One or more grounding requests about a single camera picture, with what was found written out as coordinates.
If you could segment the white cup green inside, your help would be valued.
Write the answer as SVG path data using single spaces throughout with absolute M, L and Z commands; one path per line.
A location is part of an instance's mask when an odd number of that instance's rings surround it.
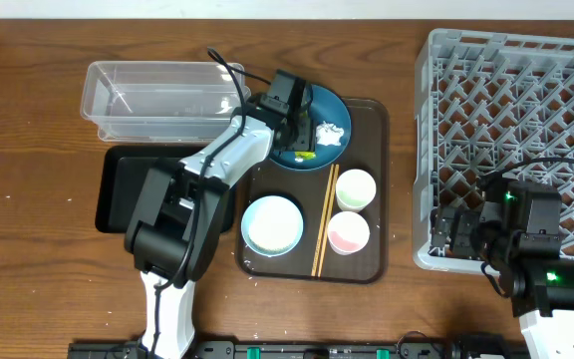
M 359 212 L 372 202 L 377 193 L 374 178 L 366 171 L 343 172 L 336 182 L 335 196 L 342 211 Z

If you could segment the light blue bowl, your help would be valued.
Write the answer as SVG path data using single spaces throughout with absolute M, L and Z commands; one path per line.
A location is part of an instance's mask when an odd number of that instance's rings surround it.
M 280 195 L 266 195 L 255 200 L 244 212 L 241 234 L 244 243 L 255 253 L 275 257 L 291 251 L 304 232 L 300 208 Z

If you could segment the white cup pink inside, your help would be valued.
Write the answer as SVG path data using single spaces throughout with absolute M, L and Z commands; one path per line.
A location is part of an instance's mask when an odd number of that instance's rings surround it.
M 334 214 L 329 221 L 328 242 L 340 255 L 349 255 L 362 250 L 370 239 L 366 220 L 351 211 Z

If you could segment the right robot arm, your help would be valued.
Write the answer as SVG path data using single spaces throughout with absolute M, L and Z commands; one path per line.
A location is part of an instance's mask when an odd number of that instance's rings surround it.
M 512 314 L 532 358 L 574 358 L 574 260 L 561 256 L 562 196 L 548 184 L 487 175 L 482 207 L 441 206 L 431 234 L 480 270 Z

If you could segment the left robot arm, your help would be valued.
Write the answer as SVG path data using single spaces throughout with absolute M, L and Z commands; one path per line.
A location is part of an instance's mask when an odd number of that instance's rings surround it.
M 243 105 L 207 147 L 148 170 L 124 239 L 146 290 L 138 357 L 185 355 L 195 336 L 195 284 L 213 259 L 231 189 L 273 152 L 314 147 L 315 128 L 306 110 L 281 115 Z

